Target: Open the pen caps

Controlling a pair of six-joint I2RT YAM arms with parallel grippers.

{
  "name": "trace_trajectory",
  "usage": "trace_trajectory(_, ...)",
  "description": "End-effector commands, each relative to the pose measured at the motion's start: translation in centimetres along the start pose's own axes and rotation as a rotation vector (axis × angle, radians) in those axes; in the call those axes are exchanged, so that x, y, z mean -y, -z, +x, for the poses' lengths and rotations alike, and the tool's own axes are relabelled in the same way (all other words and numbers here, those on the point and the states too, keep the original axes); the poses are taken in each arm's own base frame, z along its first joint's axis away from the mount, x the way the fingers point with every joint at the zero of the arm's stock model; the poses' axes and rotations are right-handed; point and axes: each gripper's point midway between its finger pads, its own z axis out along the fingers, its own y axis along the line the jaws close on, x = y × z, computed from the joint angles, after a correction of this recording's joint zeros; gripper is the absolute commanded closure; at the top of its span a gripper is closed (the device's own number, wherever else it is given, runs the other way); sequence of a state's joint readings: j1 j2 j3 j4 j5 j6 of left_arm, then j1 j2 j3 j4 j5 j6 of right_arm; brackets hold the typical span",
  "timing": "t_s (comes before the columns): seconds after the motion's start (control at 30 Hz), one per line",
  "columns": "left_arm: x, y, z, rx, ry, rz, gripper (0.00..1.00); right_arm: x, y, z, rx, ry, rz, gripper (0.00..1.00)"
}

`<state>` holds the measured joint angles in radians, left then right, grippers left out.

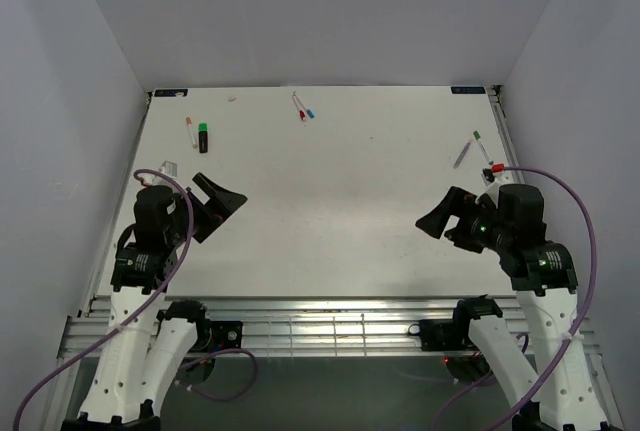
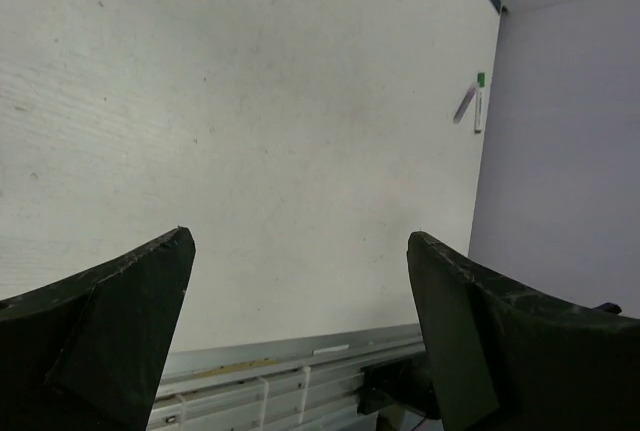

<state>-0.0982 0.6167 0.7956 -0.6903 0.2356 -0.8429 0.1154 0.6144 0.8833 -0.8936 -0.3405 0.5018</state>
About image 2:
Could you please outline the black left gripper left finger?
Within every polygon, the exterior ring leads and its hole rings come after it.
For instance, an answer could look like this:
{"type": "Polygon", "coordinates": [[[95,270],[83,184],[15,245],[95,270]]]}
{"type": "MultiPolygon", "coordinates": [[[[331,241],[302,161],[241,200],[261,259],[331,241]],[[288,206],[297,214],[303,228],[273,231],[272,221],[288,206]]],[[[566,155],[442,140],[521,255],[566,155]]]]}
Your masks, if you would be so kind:
{"type": "Polygon", "coordinates": [[[193,262],[177,227],[2,300],[2,429],[145,429],[193,262]]]}

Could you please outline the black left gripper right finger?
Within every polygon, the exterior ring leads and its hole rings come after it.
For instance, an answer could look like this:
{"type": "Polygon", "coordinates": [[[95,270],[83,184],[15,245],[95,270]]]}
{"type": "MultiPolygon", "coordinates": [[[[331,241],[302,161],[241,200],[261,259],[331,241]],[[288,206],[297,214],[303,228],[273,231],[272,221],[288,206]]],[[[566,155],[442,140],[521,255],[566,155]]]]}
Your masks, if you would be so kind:
{"type": "Polygon", "coordinates": [[[447,430],[635,430],[639,322],[547,295],[424,232],[411,289],[447,430]]]}

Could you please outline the purple highlighter pen body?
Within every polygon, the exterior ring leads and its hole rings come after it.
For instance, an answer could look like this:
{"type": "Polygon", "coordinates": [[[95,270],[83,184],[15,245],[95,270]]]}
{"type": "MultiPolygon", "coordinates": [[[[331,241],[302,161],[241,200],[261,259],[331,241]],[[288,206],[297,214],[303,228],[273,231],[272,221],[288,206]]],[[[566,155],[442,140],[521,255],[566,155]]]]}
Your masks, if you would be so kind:
{"type": "Polygon", "coordinates": [[[471,105],[475,95],[477,93],[477,83],[473,82],[467,89],[467,91],[465,92],[458,108],[456,109],[453,118],[452,118],[452,122],[454,124],[458,124],[462,118],[464,117],[465,113],[467,112],[469,106],[471,105]]]}

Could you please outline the white marker green end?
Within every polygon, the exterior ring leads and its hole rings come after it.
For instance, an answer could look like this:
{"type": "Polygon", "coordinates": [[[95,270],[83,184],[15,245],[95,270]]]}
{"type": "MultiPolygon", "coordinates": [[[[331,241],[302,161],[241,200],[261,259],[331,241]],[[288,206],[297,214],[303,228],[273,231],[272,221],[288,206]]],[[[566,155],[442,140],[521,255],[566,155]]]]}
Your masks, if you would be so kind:
{"type": "Polygon", "coordinates": [[[478,72],[476,77],[474,132],[479,134],[484,129],[486,73],[478,72]]]}

